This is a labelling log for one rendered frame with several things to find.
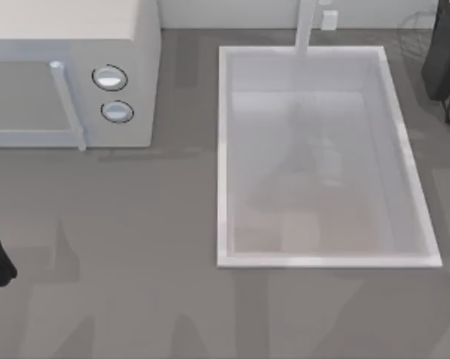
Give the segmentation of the white sink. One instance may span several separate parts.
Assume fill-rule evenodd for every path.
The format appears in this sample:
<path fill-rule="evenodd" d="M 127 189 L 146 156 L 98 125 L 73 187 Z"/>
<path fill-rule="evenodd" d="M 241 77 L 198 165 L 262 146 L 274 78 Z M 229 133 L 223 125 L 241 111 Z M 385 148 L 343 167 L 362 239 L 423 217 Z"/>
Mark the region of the white sink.
<path fill-rule="evenodd" d="M 220 268 L 443 261 L 382 46 L 222 46 Z"/>

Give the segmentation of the pale microwave oven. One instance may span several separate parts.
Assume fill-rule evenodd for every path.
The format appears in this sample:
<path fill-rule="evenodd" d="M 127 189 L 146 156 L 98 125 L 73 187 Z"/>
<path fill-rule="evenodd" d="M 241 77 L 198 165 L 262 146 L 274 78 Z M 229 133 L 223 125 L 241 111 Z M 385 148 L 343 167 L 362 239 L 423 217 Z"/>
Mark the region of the pale microwave oven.
<path fill-rule="evenodd" d="M 65 64 L 88 148 L 148 147 L 161 57 L 157 0 L 0 0 L 0 148 L 77 147 L 49 69 Z M 98 88 L 94 69 L 112 64 L 128 84 Z M 127 123 L 100 112 L 120 100 Z"/>

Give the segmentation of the small microwave knob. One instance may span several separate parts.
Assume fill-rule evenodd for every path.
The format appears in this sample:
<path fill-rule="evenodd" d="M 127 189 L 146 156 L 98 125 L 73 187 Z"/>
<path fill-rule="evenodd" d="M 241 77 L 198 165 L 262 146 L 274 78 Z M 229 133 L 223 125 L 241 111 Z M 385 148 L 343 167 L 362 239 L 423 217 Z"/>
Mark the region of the small microwave knob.
<path fill-rule="evenodd" d="M 100 112 L 101 115 L 111 123 L 127 123 L 135 115 L 133 107 L 127 102 L 120 100 L 102 104 Z"/>

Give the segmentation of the large microwave knob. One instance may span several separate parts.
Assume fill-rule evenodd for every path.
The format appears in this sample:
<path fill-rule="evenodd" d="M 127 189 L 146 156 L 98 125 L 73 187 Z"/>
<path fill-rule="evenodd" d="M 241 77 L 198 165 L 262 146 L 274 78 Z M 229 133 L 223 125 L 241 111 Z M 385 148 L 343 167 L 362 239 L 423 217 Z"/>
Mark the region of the large microwave knob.
<path fill-rule="evenodd" d="M 119 91 L 128 84 L 126 72 L 112 64 L 94 69 L 91 78 L 98 88 L 105 91 Z"/>

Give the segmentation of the tall white tap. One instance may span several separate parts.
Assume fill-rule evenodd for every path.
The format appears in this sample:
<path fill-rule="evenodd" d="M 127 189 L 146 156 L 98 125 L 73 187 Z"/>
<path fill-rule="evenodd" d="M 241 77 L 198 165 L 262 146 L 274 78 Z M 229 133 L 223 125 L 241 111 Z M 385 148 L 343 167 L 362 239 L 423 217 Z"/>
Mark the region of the tall white tap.
<path fill-rule="evenodd" d="M 295 53 L 297 56 L 305 56 L 312 31 L 312 24 L 318 0 L 299 0 L 298 21 L 295 36 Z"/>

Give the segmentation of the white wall socket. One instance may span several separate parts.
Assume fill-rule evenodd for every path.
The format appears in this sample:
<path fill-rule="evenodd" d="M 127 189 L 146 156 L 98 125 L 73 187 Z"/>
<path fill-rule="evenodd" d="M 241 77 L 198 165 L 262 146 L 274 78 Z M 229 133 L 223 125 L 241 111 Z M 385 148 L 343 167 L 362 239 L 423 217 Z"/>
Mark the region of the white wall socket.
<path fill-rule="evenodd" d="M 335 31 L 338 27 L 339 12 L 337 10 L 324 10 L 321 18 L 322 31 Z"/>

